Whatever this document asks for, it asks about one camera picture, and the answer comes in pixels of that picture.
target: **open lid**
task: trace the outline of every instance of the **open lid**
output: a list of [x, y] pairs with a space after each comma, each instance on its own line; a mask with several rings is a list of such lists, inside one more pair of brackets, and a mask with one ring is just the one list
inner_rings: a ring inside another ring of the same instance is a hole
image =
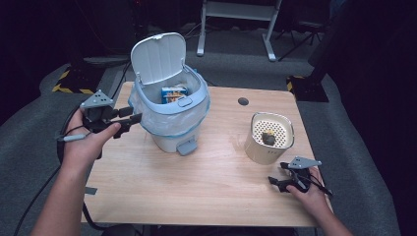
[[176, 32], [162, 33], [138, 42], [132, 49], [132, 67], [143, 85], [179, 74], [185, 65], [186, 43]]

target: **hand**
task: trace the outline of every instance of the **hand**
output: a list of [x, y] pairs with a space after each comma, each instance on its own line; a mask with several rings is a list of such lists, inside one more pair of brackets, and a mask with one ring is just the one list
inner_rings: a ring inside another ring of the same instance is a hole
[[[83, 126], [83, 112], [78, 109], [71, 118], [67, 132]], [[114, 123], [98, 134], [91, 133], [83, 140], [71, 141], [65, 144], [62, 169], [72, 171], [87, 171], [101, 153], [104, 144], [112, 138], [120, 129], [119, 123]], [[68, 136], [88, 134], [89, 130], [84, 127], [75, 129]]]
[[[317, 168], [309, 168], [310, 174], [316, 177], [320, 183], [322, 183], [322, 177], [320, 176]], [[301, 204], [304, 209], [311, 215], [318, 215], [323, 213], [329, 213], [330, 208], [326, 201], [325, 193], [321, 191], [316, 185], [311, 184], [307, 193], [300, 192], [296, 187], [288, 185], [286, 188]]]

